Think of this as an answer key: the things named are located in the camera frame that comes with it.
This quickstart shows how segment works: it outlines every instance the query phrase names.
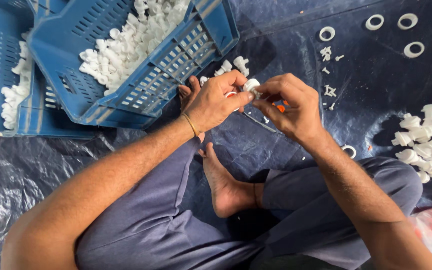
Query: knee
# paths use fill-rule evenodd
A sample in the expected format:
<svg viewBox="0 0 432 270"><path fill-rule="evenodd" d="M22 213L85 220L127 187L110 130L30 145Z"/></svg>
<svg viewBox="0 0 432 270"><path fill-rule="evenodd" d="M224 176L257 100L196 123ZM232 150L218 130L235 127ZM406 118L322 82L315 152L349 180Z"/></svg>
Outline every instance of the knee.
<svg viewBox="0 0 432 270"><path fill-rule="evenodd" d="M411 165L382 156L363 159L360 164L406 216L411 214L423 193L421 179Z"/></svg>

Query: bare foot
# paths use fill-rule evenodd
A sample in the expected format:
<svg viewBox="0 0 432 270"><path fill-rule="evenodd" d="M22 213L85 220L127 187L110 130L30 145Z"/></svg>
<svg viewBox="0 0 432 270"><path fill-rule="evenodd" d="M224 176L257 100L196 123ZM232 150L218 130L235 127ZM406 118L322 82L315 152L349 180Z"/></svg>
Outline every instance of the bare foot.
<svg viewBox="0 0 432 270"><path fill-rule="evenodd" d="M191 105L191 103L195 100L196 95L201 91L201 86L199 85L198 78L196 76L189 77L189 83L191 84L191 88L180 84L179 89L179 100L181 101L181 114L186 111L186 109ZM205 133L201 132L198 136L201 140L201 143L205 140Z"/></svg>
<svg viewBox="0 0 432 270"><path fill-rule="evenodd" d="M234 179L219 162L213 143L206 145L206 152L199 149L198 153L203 157L202 165L211 187L213 208L218 217L227 218L244 209L257 208L254 184Z"/></svg>

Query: plastic sheet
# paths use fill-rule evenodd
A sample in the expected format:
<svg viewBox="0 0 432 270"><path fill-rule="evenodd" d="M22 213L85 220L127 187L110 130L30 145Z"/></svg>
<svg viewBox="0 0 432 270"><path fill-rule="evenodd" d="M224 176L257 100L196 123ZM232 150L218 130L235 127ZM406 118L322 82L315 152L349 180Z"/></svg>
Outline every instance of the plastic sheet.
<svg viewBox="0 0 432 270"><path fill-rule="evenodd" d="M337 97L323 96L321 120L336 141L352 145L357 159L389 156L400 151L391 139L399 130L399 116L411 113L422 117L420 109L432 102L432 1L431 0L232 0L232 10L241 34L240 42L227 55L249 58L250 77L264 82L269 77L291 72L320 93L329 84ZM406 13L419 17L407 31L397 27ZM377 31L368 31L364 22L374 14L384 16ZM321 42L321 28L332 26L336 35ZM421 41L426 49L418 58L408 59L404 47ZM319 51L331 46L332 58L321 62ZM201 76L213 76L222 64L214 63ZM320 70L326 67L331 73ZM333 111L326 107L335 102ZM246 112L262 119L262 114L247 105ZM163 116L150 130L179 114L179 101L172 100ZM48 138L0 138L0 252L11 224L68 177L89 163L144 135L143 131L109 129L90 141ZM310 155L297 143L264 129L248 117L232 113L218 127L206 133L213 141L221 163L241 181L261 181L264 169L296 170L314 166ZM228 236L233 229L253 230L272 226L278 216L254 211L237 218L216 217L211 193L204 177L201 158L195 156L181 208L212 224ZM432 207L432 181L424 185L418 206ZM246 234L250 238L264 230Z"/></svg>

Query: gold bangle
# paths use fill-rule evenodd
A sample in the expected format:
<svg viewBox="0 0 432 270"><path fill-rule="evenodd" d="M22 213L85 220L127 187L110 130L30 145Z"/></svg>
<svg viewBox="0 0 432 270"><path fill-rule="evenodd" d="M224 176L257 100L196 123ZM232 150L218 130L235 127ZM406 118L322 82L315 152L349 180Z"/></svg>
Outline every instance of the gold bangle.
<svg viewBox="0 0 432 270"><path fill-rule="evenodd" d="M198 130L196 130L195 125L193 125L193 122L191 122L191 119L189 119L189 116L186 113L182 113L182 115L184 117L186 117L186 120L188 120L188 123L191 126L192 131L194 132L194 136L198 137L201 132L199 132Z"/></svg>

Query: white plastic ring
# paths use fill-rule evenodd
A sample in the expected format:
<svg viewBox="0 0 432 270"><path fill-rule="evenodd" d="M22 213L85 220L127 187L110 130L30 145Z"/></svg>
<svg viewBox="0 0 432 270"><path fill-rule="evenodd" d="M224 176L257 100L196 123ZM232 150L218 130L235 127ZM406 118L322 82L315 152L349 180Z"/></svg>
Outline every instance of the white plastic ring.
<svg viewBox="0 0 432 270"><path fill-rule="evenodd" d="M229 97L232 97L232 96L234 96L234 95L236 95L237 93L236 92L229 92L229 93L227 93L227 94L225 94L224 95L224 97L225 98L229 98Z"/></svg>
<svg viewBox="0 0 432 270"><path fill-rule="evenodd" d="M410 26L402 25L401 21L404 19L411 20L411 25ZM413 28L417 23L418 23L418 17L416 15L414 15L413 13L406 13L403 16L401 16L401 18L399 18L399 21L397 22L397 27L399 27L399 29L408 30L410 28Z"/></svg>
<svg viewBox="0 0 432 270"><path fill-rule="evenodd" d="M351 159L353 159L353 158L355 158L355 156L356 156L356 149L354 149L354 147L352 147L351 145L343 145L343 146L341 146L341 149L344 151L344 150L346 150L346 149L349 149L349 150L351 150L351 151L353 151L353 155L352 156L350 156L350 158Z"/></svg>
<svg viewBox="0 0 432 270"><path fill-rule="evenodd" d="M373 18L378 18L381 20L381 22L378 25L371 24L371 19L373 19ZM378 30L379 28L381 28L381 26L383 26L384 22L385 22L385 19L383 18L382 15L375 14L375 15L372 15L371 17L369 17L369 19L366 21L366 28L368 28L371 31L375 31L375 30Z"/></svg>
<svg viewBox="0 0 432 270"><path fill-rule="evenodd" d="M421 48L421 50L417 53L411 52L410 48L413 45L417 45ZM416 42L411 42L408 45L406 45L406 47L404 48L404 54L409 57L409 58L415 58L420 56L422 53L424 52L424 45L423 43L416 41Z"/></svg>
<svg viewBox="0 0 432 270"><path fill-rule="evenodd" d="M325 32L329 32L329 34L331 35L329 38L324 38L323 37L323 33L325 33ZM335 34L336 34L336 31L335 31L335 29L334 28L332 28L332 27L330 27L330 26L326 26L326 27L323 27L322 29L321 29L321 31L319 31L319 38L322 40L322 41L330 41L330 40L332 40L334 37L335 37Z"/></svg>

